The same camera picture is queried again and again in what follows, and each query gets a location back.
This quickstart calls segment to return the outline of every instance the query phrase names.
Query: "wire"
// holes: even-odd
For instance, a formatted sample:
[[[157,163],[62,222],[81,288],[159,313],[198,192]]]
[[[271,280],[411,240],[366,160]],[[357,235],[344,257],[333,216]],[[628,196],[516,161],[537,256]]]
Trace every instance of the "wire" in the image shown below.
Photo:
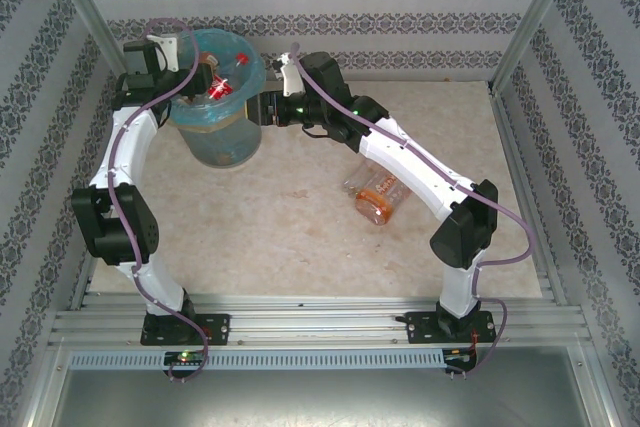
[[[469,348],[469,352],[471,352],[471,357],[475,357],[478,355],[478,351],[476,347],[478,346],[478,333],[476,329],[471,330],[471,347]]]
[[[302,126],[302,132],[307,134],[312,139],[328,139],[329,138],[328,134],[312,134],[311,132],[309,132],[307,129],[304,128],[304,125]]]
[[[131,242],[131,247],[133,249],[133,254],[134,254],[135,260],[136,260],[136,265],[131,269],[131,273],[133,274],[133,281],[134,281],[134,283],[136,285],[136,288],[140,292],[140,295],[142,295],[142,297],[144,297],[150,303],[156,305],[157,307],[159,307],[160,309],[164,310],[168,314],[171,314],[174,317],[177,317],[182,322],[184,322],[185,324],[189,325],[191,328],[193,328],[198,333],[198,335],[202,339],[202,344],[203,344],[203,348],[202,348],[202,352],[203,352],[202,363],[189,376],[184,377],[182,379],[179,379],[180,382],[185,383],[188,380],[191,380],[194,377],[196,377],[197,375],[199,375],[202,372],[202,370],[204,369],[204,367],[205,367],[205,365],[207,363],[207,359],[209,357],[209,342],[208,342],[208,339],[207,339],[207,335],[204,333],[204,331],[202,330],[202,328],[198,324],[193,322],[188,317],[182,315],[180,312],[177,312],[177,311],[173,310],[169,306],[164,305],[161,302],[159,302],[157,299],[153,298],[153,296],[150,295],[144,289],[144,287],[142,286],[142,284],[140,282],[140,279],[139,279],[139,272],[140,272],[140,269],[142,269],[142,253],[140,252],[140,246],[138,245],[138,241],[137,241],[136,236],[135,236],[135,234],[133,232],[131,224],[129,224],[129,221],[127,220],[127,217],[126,217],[124,211],[122,210],[122,206],[120,205],[120,202],[118,201],[118,197],[116,196],[116,191],[115,191],[115,186],[114,186],[114,180],[115,180],[115,175],[116,175],[115,163],[116,163],[116,156],[117,156],[117,152],[118,152],[118,146],[120,145],[120,141],[122,140],[122,137],[124,137],[124,135],[127,133],[128,129],[129,129],[129,126],[133,123],[133,121],[140,114],[142,114],[143,112],[149,110],[154,105],[156,105],[156,104],[158,104],[160,102],[164,102],[165,100],[170,99],[175,94],[180,92],[180,90],[182,90],[191,81],[191,79],[195,75],[196,70],[198,68],[198,57],[199,57],[199,54],[200,54],[200,51],[199,51],[199,48],[198,48],[198,42],[196,41],[196,38],[195,38],[195,35],[193,34],[193,31],[184,22],[182,22],[180,20],[177,20],[177,19],[165,18],[165,17],[153,19],[153,20],[149,21],[149,23],[147,24],[147,26],[145,28],[145,31],[142,34],[143,38],[146,38],[147,34],[151,31],[151,29],[153,27],[155,27],[157,24],[161,23],[161,22],[170,22],[170,23],[172,23],[174,25],[178,25],[178,26],[180,26],[182,28],[183,31],[186,31],[189,34],[189,37],[191,38],[191,41],[193,42],[193,49],[194,49],[193,66],[191,67],[191,70],[189,71],[189,75],[187,75],[187,77],[185,77],[185,79],[182,82],[180,82],[180,84],[177,87],[175,87],[174,89],[170,90],[169,92],[167,92],[165,94],[160,95],[159,97],[156,97],[155,99],[151,100],[150,102],[144,104],[142,107],[138,108],[133,114],[131,114],[129,116],[129,118],[124,122],[122,127],[120,127],[120,130],[118,131],[118,133],[116,134],[116,137],[113,140],[113,145],[111,147],[111,152],[109,153],[109,162],[108,162],[108,172],[109,173],[108,173],[108,176],[107,176],[107,184],[108,184],[108,189],[109,189],[109,198],[111,199],[111,203],[113,204],[113,208],[117,212],[118,217],[120,218],[120,222],[122,222],[122,227],[124,228],[124,230],[125,230],[125,232],[127,234],[127,237],[129,238],[129,242]],[[173,365],[171,365],[169,367],[169,379],[171,381],[174,381],[174,380],[177,379],[176,377],[173,376],[173,367],[174,367]]]
[[[158,124],[158,130],[164,127],[164,124],[167,123],[167,120],[169,120],[169,117],[171,117],[171,104],[169,104],[169,107],[167,107],[167,115],[165,115],[164,119],[162,119],[162,122]]]
[[[294,42],[291,45],[291,51],[289,53],[289,57],[291,58],[293,63],[298,68],[298,71],[300,72],[300,75],[302,76],[302,78],[304,80],[306,80],[307,83],[313,88],[313,90],[315,90],[324,100],[326,100],[329,103],[329,105],[331,105],[332,107],[334,107],[340,113],[346,115],[347,117],[349,117],[349,118],[351,118],[351,119],[353,119],[353,120],[355,120],[357,122],[360,122],[361,124],[365,125],[369,129],[374,130],[374,131],[378,132],[379,134],[382,134],[383,136],[387,137],[388,139],[393,140],[394,142],[396,142],[398,145],[406,148],[411,153],[413,153],[415,156],[417,156],[420,160],[422,160],[427,166],[429,166],[429,168],[431,168],[431,170],[433,170],[436,174],[438,174],[438,176],[440,176],[445,182],[447,182],[453,188],[459,190],[460,192],[462,192],[463,194],[467,195],[468,197],[476,199],[476,200],[482,202],[483,204],[486,204],[489,207],[497,210],[498,212],[501,212],[502,214],[506,215],[511,220],[516,222],[520,227],[522,227],[524,229],[525,233],[527,234],[528,246],[527,246],[527,249],[522,254],[517,255],[515,257],[508,258],[508,259],[487,260],[487,261],[479,262],[478,265],[475,268],[474,273],[473,273],[473,281],[472,281],[472,287],[471,287],[471,294],[473,295],[473,297],[476,298],[477,300],[479,300],[480,302],[489,302],[489,303],[499,304],[500,307],[502,307],[502,312],[503,312],[502,323],[500,325],[500,329],[498,330],[498,333],[496,334],[496,338],[493,341],[493,344],[491,344],[491,347],[489,348],[489,351],[487,352],[487,354],[483,358],[483,360],[478,365],[476,365],[476,367],[473,368],[470,372],[475,371],[476,369],[478,369],[478,367],[483,365],[488,358],[491,358],[491,356],[493,355],[493,352],[494,352],[495,348],[497,347],[498,342],[500,341],[500,338],[502,337],[502,333],[504,332],[504,328],[505,328],[505,326],[507,324],[507,315],[508,315],[507,314],[507,305],[504,303],[504,301],[502,301],[500,299],[489,298],[489,297],[484,297],[484,298],[483,297],[478,297],[476,289],[477,289],[477,285],[478,285],[478,276],[480,274],[480,269],[482,267],[484,267],[484,266],[487,266],[487,265],[514,264],[516,262],[520,262],[521,260],[524,260],[527,257],[529,257],[531,255],[531,253],[533,252],[533,245],[535,243],[535,234],[534,234],[533,230],[531,229],[531,227],[529,227],[529,225],[527,225],[527,223],[524,220],[522,220],[518,215],[514,214],[512,211],[510,211],[506,207],[503,207],[500,204],[497,204],[496,202],[493,202],[492,200],[489,200],[486,197],[483,197],[482,195],[477,194],[476,192],[473,192],[473,191],[463,187],[462,185],[458,184],[455,180],[453,180],[449,176],[449,174],[447,174],[447,172],[445,172],[440,167],[438,167],[434,162],[431,161],[431,159],[429,159],[419,149],[417,149],[413,145],[412,142],[407,141],[405,139],[402,139],[401,137],[399,137],[397,135],[394,135],[391,132],[388,132],[388,131],[384,130],[383,128],[375,125],[373,122],[371,122],[371,121],[369,121],[369,120],[367,120],[367,119],[365,119],[363,117],[360,117],[359,115],[354,114],[353,112],[351,112],[346,107],[340,105],[339,102],[337,102],[327,92],[325,92],[322,89],[322,87],[320,87],[311,78],[311,76],[304,70],[304,68],[300,64],[300,60],[298,59],[298,56],[297,56],[297,53],[298,53],[299,50],[300,50],[300,44],[298,44],[297,42]]]

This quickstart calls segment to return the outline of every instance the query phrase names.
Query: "orange plastic bottle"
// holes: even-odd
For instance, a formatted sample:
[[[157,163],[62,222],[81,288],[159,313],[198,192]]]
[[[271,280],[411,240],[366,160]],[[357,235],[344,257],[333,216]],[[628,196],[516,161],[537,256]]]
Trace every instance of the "orange plastic bottle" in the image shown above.
[[[388,170],[375,165],[373,175],[356,194],[356,209],[376,225],[389,222],[411,189]]]

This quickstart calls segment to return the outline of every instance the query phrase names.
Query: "purple cable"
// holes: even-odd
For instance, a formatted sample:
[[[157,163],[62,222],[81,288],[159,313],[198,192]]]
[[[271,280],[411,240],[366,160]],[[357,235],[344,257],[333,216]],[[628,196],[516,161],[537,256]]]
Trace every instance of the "purple cable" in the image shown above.
[[[133,274],[133,281],[134,281],[134,283],[136,285],[136,288],[140,292],[140,295],[142,295],[146,300],[148,300],[152,304],[157,305],[159,308],[161,308],[165,312],[173,315],[174,317],[177,317],[182,322],[184,322],[185,324],[187,324],[190,327],[192,327],[198,333],[198,335],[202,338],[202,343],[203,343],[202,363],[189,376],[180,379],[180,381],[182,383],[185,383],[186,381],[191,380],[194,377],[196,377],[197,375],[199,375],[202,372],[202,370],[204,369],[204,367],[205,367],[205,365],[207,363],[207,358],[209,357],[209,342],[208,342],[208,339],[207,339],[207,335],[200,328],[200,326],[198,326],[198,324],[193,322],[191,319],[185,317],[180,312],[177,312],[177,311],[173,310],[172,308],[170,308],[170,307],[158,302],[157,299],[154,299],[153,296],[151,296],[151,294],[149,294],[144,289],[142,284],[140,283],[140,279],[138,278],[138,272],[140,271],[140,269],[142,269],[142,253],[140,252],[140,246],[138,245],[138,241],[136,239],[136,236],[133,233],[133,229],[131,228],[131,225],[129,224],[129,221],[127,220],[127,218],[125,216],[125,213],[122,210],[122,206],[120,205],[120,202],[118,201],[118,197],[116,196],[116,191],[115,191],[115,187],[114,187],[114,177],[115,177],[114,169],[115,169],[115,163],[116,163],[116,154],[118,152],[118,145],[120,145],[120,141],[122,140],[122,137],[126,134],[129,126],[133,123],[133,121],[140,114],[142,114],[143,112],[149,110],[154,105],[156,105],[156,104],[158,104],[160,102],[163,102],[163,101],[165,101],[167,99],[170,99],[175,94],[180,92],[180,90],[182,90],[191,81],[191,79],[195,75],[196,70],[198,68],[198,58],[200,56],[200,50],[198,48],[198,42],[196,41],[196,38],[193,35],[193,31],[184,22],[182,22],[180,20],[177,20],[177,19],[167,18],[167,17],[160,17],[160,18],[157,18],[157,19],[150,20],[149,23],[147,24],[147,27],[145,28],[144,33],[142,34],[142,38],[143,39],[146,38],[147,34],[151,31],[151,29],[154,26],[156,26],[157,24],[161,23],[161,22],[170,22],[170,23],[172,23],[174,25],[178,25],[178,26],[180,26],[182,28],[183,31],[186,31],[189,34],[189,37],[191,37],[191,41],[193,42],[193,49],[194,49],[193,66],[191,67],[191,70],[189,71],[189,75],[187,75],[187,77],[182,82],[180,82],[180,84],[177,87],[175,87],[174,89],[170,90],[169,92],[167,92],[167,93],[165,93],[165,94],[163,94],[163,95],[151,100],[150,102],[144,104],[142,107],[137,109],[133,114],[131,114],[129,116],[129,118],[124,122],[122,127],[120,127],[120,130],[118,131],[118,133],[116,134],[115,139],[113,140],[113,146],[111,147],[111,153],[109,154],[109,163],[108,163],[108,172],[109,172],[109,174],[107,176],[107,185],[108,185],[108,189],[109,189],[109,198],[111,199],[111,203],[113,204],[113,208],[118,213],[118,217],[120,218],[120,222],[122,222],[122,227],[124,227],[124,230],[127,233],[127,237],[129,238],[129,242],[131,242],[131,247],[133,248],[133,254],[134,254],[135,259],[136,259],[136,265],[135,265],[135,267],[133,267],[131,269],[131,273]],[[169,367],[169,379],[172,382],[174,380],[176,380],[176,378],[173,376],[173,367],[174,367],[174,365],[171,365]]]
[[[336,110],[338,110],[340,113],[346,115],[347,117],[350,117],[351,119],[360,122],[361,124],[365,125],[366,127],[368,127],[371,130],[375,130],[376,132],[384,135],[385,137],[387,137],[388,139],[393,140],[394,142],[396,142],[398,145],[402,145],[405,146],[405,141],[404,139],[401,139],[400,137],[392,134],[391,132],[387,132],[386,130],[382,129],[381,127],[375,125],[373,122],[370,122],[369,120],[360,117],[359,115],[354,114],[353,112],[351,112],[349,109],[347,109],[346,107],[340,105],[340,103],[338,103],[336,100],[334,100],[329,94],[327,94],[322,87],[320,87],[312,78],[309,74],[307,74],[307,72],[304,70],[304,68],[302,67],[302,65],[300,65],[300,60],[298,59],[297,53],[298,50],[300,50],[300,44],[298,44],[297,42],[294,42],[293,44],[291,44],[291,52],[289,53],[289,57],[291,58],[291,60],[293,60],[293,63],[296,65],[296,67],[298,68],[298,71],[300,72],[300,75],[302,76],[302,78],[304,80],[307,81],[307,83],[313,88],[313,90],[315,90],[324,100],[327,101],[327,103],[329,103],[332,107],[334,107]],[[516,214],[514,214],[513,212],[511,212],[509,209],[507,209],[506,207],[501,206],[500,204],[497,204],[496,202],[493,202],[492,200],[489,200],[461,185],[459,185],[458,183],[456,183],[456,181],[454,181],[451,177],[449,177],[449,175],[444,172],[443,170],[441,170],[436,164],[434,164],[431,159],[429,159],[426,155],[424,155],[420,150],[418,150],[417,148],[415,148],[414,145],[412,145],[411,143],[408,143],[405,148],[407,150],[409,150],[409,152],[413,153],[414,155],[416,155],[420,160],[422,160],[425,164],[427,164],[431,170],[433,170],[436,174],[438,174],[445,182],[447,182],[449,185],[451,185],[453,188],[459,190],[460,192],[462,192],[463,194],[476,199],[480,202],[482,202],[483,204],[488,205],[489,207],[497,210],[498,212],[503,213],[504,215],[506,215],[507,217],[509,217],[510,219],[512,219],[513,221],[515,221],[520,227],[522,227],[524,229],[524,231],[527,234],[527,241],[529,243],[529,245],[527,246],[527,249],[520,255],[517,255],[515,257],[509,258],[509,259],[502,259],[502,260],[487,260],[484,262],[480,262],[478,263],[478,265],[476,266],[476,270],[473,273],[473,279],[472,279],[472,284],[471,284],[471,293],[472,295],[479,301],[481,302],[489,302],[489,303],[496,303],[499,304],[502,307],[502,312],[503,312],[503,316],[502,316],[502,323],[500,324],[500,329],[498,329],[498,333],[496,334],[496,338],[493,341],[493,344],[491,344],[491,347],[489,348],[489,351],[487,352],[487,355],[485,355],[485,357],[482,359],[482,361],[476,365],[475,368],[473,368],[469,373],[476,371],[482,364],[484,364],[486,362],[486,360],[488,360],[492,355],[493,352],[496,348],[496,346],[498,345],[498,342],[500,341],[500,338],[502,337],[502,333],[504,332],[504,328],[507,324],[507,305],[504,303],[504,301],[500,300],[500,299],[494,299],[494,298],[481,298],[477,296],[477,286],[478,286],[478,277],[480,274],[480,269],[484,266],[487,265],[507,265],[507,264],[514,264],[516,262],[520,262],[521,260],[526,259],[527,257],[529,257],[529,255],[531,255],[531,253],[533,252],[533,244],[535,243],[535,234],[533,232],[533,230],[531,229],[531,227],[529,227],[529,225],[527,225],[527,223],[522,220],[519,216],[517,216]]]

